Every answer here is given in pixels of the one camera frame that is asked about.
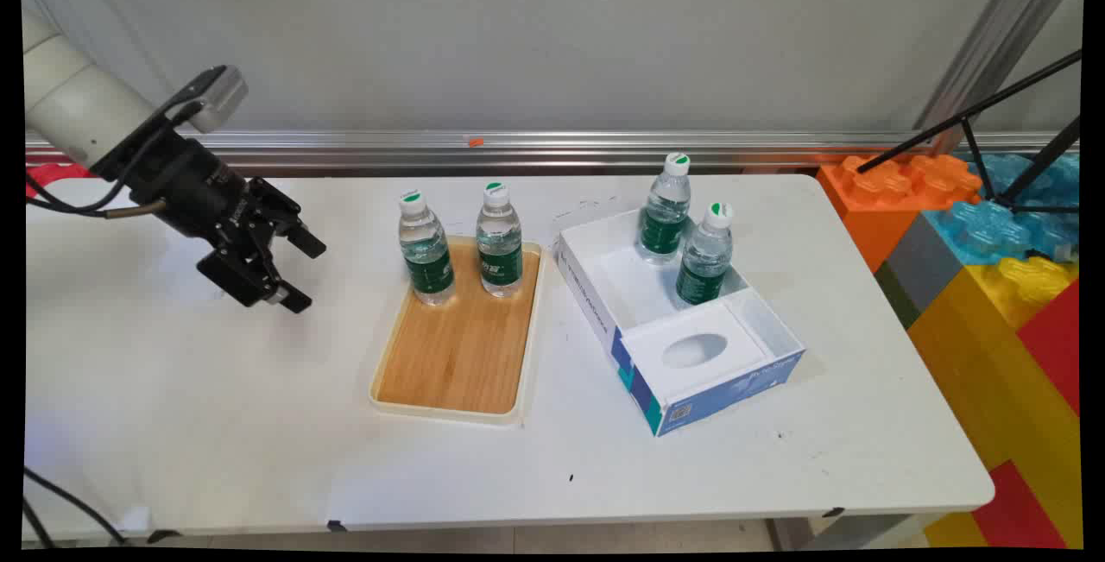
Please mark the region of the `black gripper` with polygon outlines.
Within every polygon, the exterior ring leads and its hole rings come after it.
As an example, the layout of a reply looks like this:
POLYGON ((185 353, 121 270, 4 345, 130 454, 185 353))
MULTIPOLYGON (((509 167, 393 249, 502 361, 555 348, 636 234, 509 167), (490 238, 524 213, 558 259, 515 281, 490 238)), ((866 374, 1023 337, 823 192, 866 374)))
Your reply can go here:
POLYGON ((269 229, 248 229, 244 238, 222 243, 197 263, 197 271, 242 306, 278 304, 304 312, 313 299, 281 278, 273 238, 287 238, 308 258, 319 258, 326 243, 299 219, 301 206, 261 177, 246 183, 206 145, 178 134, 173 121, 152 117, 95 161, 91 172, 123 182, 134 203, 162 200, 157 218, 186 238, 218 238, 217 230, 254 215, 269 229))

